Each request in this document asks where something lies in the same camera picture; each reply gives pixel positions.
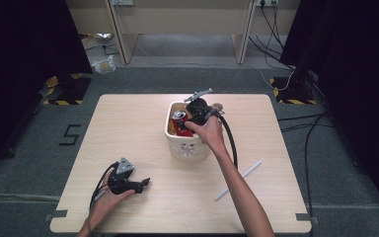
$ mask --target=forearm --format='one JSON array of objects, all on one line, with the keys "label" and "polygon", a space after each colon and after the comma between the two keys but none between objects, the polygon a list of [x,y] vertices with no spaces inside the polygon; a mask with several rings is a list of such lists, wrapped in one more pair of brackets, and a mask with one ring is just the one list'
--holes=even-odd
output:
[{"label": "forearm", "polygon": [[234,166],[225,147],[213,149],[230,195],[248,236],[273,236],[266,213]]},{"label": "forearm", "polygon": [[81,230],[76,235],[77,237],[91,237],[95,232],[96,227],[92,227],[93,225],[90,223],[90,218],[86,218],[84,224],[82,225]]}]

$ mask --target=white stick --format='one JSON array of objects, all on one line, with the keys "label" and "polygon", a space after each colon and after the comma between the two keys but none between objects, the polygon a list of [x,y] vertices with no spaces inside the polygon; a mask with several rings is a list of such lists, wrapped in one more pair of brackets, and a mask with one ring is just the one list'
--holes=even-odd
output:
[{"label": "white stick", "polygon": [[[245,173],[243,173],[242,177],[245,179],[249,174],[251,174],[251,172],[253,172],[255,169],[257,169],[257,167],[259,167],[262,163],[263,163],[262,160],[257,161],[257,163],[255,163],[253,166],[251,166],[251,168],[249,168]],[[229,193],[229,188],[227,188],[226,190],[224,190],[223,192],[221,192],[220,194],[218,194],[214,198],[214,200],[218,201],[223,196],[225,196],[227,193]]]}]

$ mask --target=electrical outlet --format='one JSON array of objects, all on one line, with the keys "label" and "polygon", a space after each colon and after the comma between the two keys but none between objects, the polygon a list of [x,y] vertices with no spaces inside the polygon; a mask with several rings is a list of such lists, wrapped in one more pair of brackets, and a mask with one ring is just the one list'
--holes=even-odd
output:
[{"label": "electrical outlet", "polygon": [[111,0],[112,5],[115,6],[133,6],[133,0]]},{"label": "electrical outlet", "polygon": [[[265,0],[264,7],[273,7],[273,6],[275,7],[278,6],[278,0]],[[258,0],[257,7],[261,7],[261,0]]]}]

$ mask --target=wooden table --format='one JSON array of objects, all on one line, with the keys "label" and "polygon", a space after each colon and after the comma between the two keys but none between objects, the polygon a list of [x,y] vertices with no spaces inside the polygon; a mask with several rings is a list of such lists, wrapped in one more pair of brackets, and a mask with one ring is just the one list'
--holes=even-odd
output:
[{"label": "wooden table", "polygon": [[[121,156],[135,165],[129,178],[151,178],[143,194],[127,199],[105,221],[105,233],[244,233],[212,153],[200,162],[173,158],[165,135],[168,108],[190,95],[103,95],[95,109],[50,229],[74,233],[88,215],[91,194],[104,171]],[[239,171],[262,165],[246,181],[264,206],[276,233],[305,233],[309,221],[279,126],[267,95],[209,94],[223,105],[239,157]]]}]

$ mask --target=hand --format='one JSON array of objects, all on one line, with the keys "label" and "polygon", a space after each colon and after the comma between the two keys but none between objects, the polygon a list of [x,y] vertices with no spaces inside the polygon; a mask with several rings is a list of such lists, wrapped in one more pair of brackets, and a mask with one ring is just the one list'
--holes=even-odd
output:
[{"label": "hand", "polygon": [[103,188],[100,189],[100,193],[105,192],[104,195],[92,206],[91,213],[85,220],[85,223],[77,236],[91,236],[97,227],[104,222],[107,216],[109,216],[122,201],[134,195],[134,190],[126,191],[120,195],[113,194],[107,186],[111,172],[112,171],[106,174],[103,184],[101,185]]},{"label": "hand", "polygon": [[203,126],[197,125],[192,121],[186,121],[186,127],[195,131],[202,142],[207,144],[211,150],[214,151],[225,148],[223,126],[218,117],[210,117]]}]

